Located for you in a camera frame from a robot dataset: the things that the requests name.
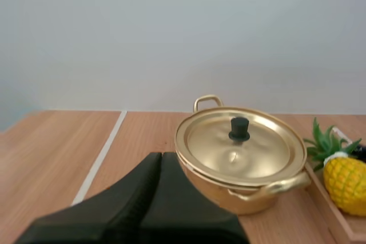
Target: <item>pot rim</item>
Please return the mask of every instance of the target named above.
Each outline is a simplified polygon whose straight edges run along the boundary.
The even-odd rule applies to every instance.
[[[293,167],[293,169],[291,169],[290,172],[288,172],[286,174],[278,173],[277,176],[270,175],[267,177],[262,177],[262,178],[260,178],[261,180],[259,180],[257,182],[246,181],[246,179],[243,179],[241,182],[238,182],[238,180],[233,181],[230,179],[229,180],[224,179],[222,177],[222,175],[220,175],[218,172],[206,167],[205,165],[200,163],[197,159],[195,159],[195,157],[189,153],[189,150],[186,147],[179,148],[178,144],[181,142],[178,141],[178,136],[182,135],[181,131],[182,131],[183,125],[186,125],[190,121],[191,122],[194,121],[198,116],[201,116],[205,113],[212,113],[214,111],[224,111],[224,110],[251,112],[253,114],[257,114],[262,117],[269,118],[270,120],[276,121],[276,123],[283,125],[288,131],[291,132],[291,134],[293,134],[294,137],[296,137],[297,141],[301,145],[302,152],[303,152],[303,158],[302,158],[301,162],[299,162],[296,165],[296,167]],[[248,109],[248,108],[219,106],[219,107],[213,107],[213,108],[197,111],[197,112],[193,113],[191,116],[185,118],[179,124],[179,126],[177,127],[177,130],[176,130],[176,134],[174,135],[174,145],[176,148],[176,153],[179,156],[179,159],[190,171],[193,171],[195,173],[195,175],[200,176],[202,179],[210,181],[216,185],[226,187],[229,189],[237,189],[237,190],[257,190],[258,187],[265,186],[265,185],[268,185],[268,184],[276,182],[276,181],[280,181],[280,180],[283,180],[286,178],[293,177],[304,169],[304,166],[305,166],[306,160],[307,160],[307,150],[306,150],[306,146],[303,142],[303,139],[292,129],[292,127],[290,127],[287,123],[276,118],[273,115],[270,115],[268,113],[258,111],[255,109]]]

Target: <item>black object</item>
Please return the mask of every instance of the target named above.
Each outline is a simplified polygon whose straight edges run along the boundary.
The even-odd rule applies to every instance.
[[[176,153],[164,153],[158,189],[140,226],[140,243],[249,243],[236,215],[188,181]]]
[[[137,243],[138,226],[160,177],[161,153],[150,153],[109,189],[36,219],[16,244]]]
[[[366,146],[358,145],[351,155],[366,163]]]
[[[250,138],[248,133],[249,120],[245,117],[235,117],[231,119],[231,132],[229,138],[233,141],[243,142]]]
[[[150,153],[109,189],[36,219],[16,244],[249,243],[236,215],[188,181],[175,153]]]

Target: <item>wooden table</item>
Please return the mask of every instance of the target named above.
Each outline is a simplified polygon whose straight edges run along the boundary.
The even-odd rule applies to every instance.
[[[85,198],[112,185],[151,151],[174,151],[173,136],[187,113],[128,112]],[[312,115],[277,115],[304,137]],[[71,205],[120,117],[117,111],[32,113],[2,134],[1,243],[12,243],[35,218]],[[366,138],[366,115],[319,115],[351,139]],[[241,217],[251,243],[335,241],[304,190],[285,194],[270,210]]]

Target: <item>toy pineapple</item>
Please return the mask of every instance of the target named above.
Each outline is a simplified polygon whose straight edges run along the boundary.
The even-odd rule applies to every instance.
[[[325,188],[338,208],[348,214],[366,216],[366,163],[351,155],[361,139],[342,146],[347,141],[335,137],[332,129],[333,126],[322,133],[315,118],[314,140],[304,139],[313,145],[307,148],[308,155],[319,162],[314,171],[324,168]]]

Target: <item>aluminum pot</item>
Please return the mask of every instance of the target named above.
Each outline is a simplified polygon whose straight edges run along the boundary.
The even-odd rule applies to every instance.
[[[202,101],[217,107],[199,111]],[[265,210],[279,194],[311,182],[304,170],[305,145],[290,126],[257,110],[224,106],[216,95],[195,101],[174,141],[191,183],[238,215]]]

